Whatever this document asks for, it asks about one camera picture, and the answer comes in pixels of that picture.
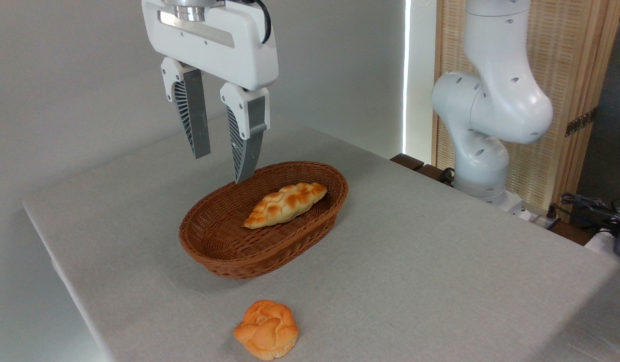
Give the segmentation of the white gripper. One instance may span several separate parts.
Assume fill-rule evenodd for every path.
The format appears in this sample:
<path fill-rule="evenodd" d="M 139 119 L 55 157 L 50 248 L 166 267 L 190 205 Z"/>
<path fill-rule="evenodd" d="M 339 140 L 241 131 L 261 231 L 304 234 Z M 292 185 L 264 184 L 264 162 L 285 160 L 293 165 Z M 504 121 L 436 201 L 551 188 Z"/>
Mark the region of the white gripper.
<path fill-rule="evenodd" d="M 179 19 L 175 8 L 161 1 L 143 1 L 142 11 L 151 45 L 167 56 L 161 64 L 165 94 L 196 159 L 211 153 L 201 71 L 228 81 L 220 95 L 227 107 L 235 182 L 249 179 L 271 127 L 269 91 L 263 87 L 279 75 L 275 34 L 262 7 L 224 2 L 204 9 L 201 21 Z"/>

